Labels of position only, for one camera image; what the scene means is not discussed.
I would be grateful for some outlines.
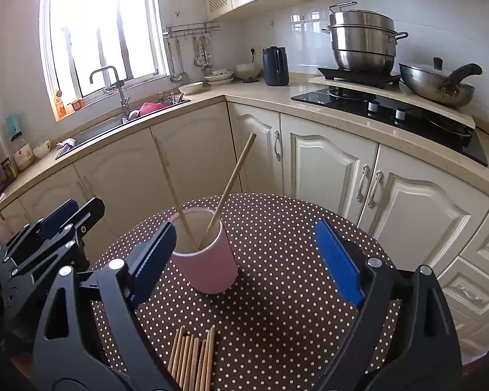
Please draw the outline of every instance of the white bowl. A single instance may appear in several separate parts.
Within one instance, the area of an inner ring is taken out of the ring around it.
[[[36,147],[33,150],[33,154],[37,158],[43,159],[45,156],[47,156],[47,154],[49,154],[50,151],[51,151],[51,142],[49,140],[46,140],[46,141],[40,143],[38,145],[38,147]]]
[[[212,70],[212,75],[224,75],[226,72],[228,72],[228,70],[226,69],[226,67],[223,67],[223,69]]]
[[[243,65],[237,65],[236,66],[237,72],[246,72],[248,70],[255,70],[255,69],[257,69],[257,66],[255,63],[245,63]]]
[[[261,69],[247,70],[244,72],[236,72],[236,77],[239,79],[248,79],[258,77],[261,73]]]
[[[203,89],[204,82],[196,82],[193,84],[188,84],[179,87],[179,91],[184,93],[185,95],[192,95],[200,92]]]
[[[212,75],[211,77],[205,77],[205,79],[208,82],[219,82],[220,80],[230,79],[232,77],[232,75],[233,75],[233,72],[230,71],[230,72],[224,73],[222,75]]]
[[[227,80],[218,80],[217,82],[209,82],[209,85],[210,86],[228,85],[232,81],[233,81],[233,78],[230,78],[230,79],[227,79]]]

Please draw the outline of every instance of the cup rim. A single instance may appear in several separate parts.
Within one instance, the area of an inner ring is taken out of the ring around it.
[[[212,214],[215,213],[214,210],[208,209],[207,207],[190,207],[189,209],[183,210],[183,213],[184,214],[188,214],[188,213],[191,213],[193,211],[209,211]],[[179,219],[179,213],[176,212],[174,215],[172,215],[172,217],[170,217],[170,219],[168,219],[168,221],[170,223],[172,223],[172,222],[175,222],[178,219]],[[217,233],[217,236],[215,237],[214,241],[211,242],[210,245],[208,245],[207,247],[203,248],[202,250],[199,250],[199,251],[196,251],[196,252],[193,252],[193,253],[178,253],[178,252],[176,252],[176,250],[174,250],[172,252],[172,255],[174,257],[185,257],[185,258],[199,256],[200,254],[202,254],[205,251],[208,251],[212,247],[214,247],[215,243],[217,243],[219,241],[219,239],[221,237],[221,234],[223,233],[223,228],[224,228],[223,222],[221,221],[221,218],[219,218],[219,232]]]

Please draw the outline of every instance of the dark blue kettle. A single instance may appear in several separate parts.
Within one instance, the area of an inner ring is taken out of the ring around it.
[[[290,83],[286,48],[270,47],[263,50],[264,81],[268,86],[284,86]]]

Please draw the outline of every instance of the brown tablecloth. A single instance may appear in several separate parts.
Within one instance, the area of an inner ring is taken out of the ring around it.
[[[184,205],[215,209],[218,197]],[[175,212],[161,212],[111,245],[97,262],[125,257],[157,232]],[[347,220],[314,204],[263,194],[232,195],[222,220],[239,265],[236,283],[207,296],[193,289],[169,262],[151,299],[136,314],[160,358],[168,363],[176,329],[206,337],[215,325],[212,389],[306,390],[337,353],[357,309],[342,299],[314,240],[313,226],[326,219],[366,255],[391,261],[376,240]],[[392,302],[368,370],[384,361],[394,330]],[[94,304],[111,366],[123,372],[101,304]]]

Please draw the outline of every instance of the stove knob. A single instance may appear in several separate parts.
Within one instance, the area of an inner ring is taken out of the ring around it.
[[[397,109],[395,112],[395,118],[398,120],[404,120],[406,118],[406,112],[403,110]]]
[[[371,113],[376,113],[378,111],[379,106],[380,106],[380,103],[378,101],[369,101],[368,102],[368,111]]]

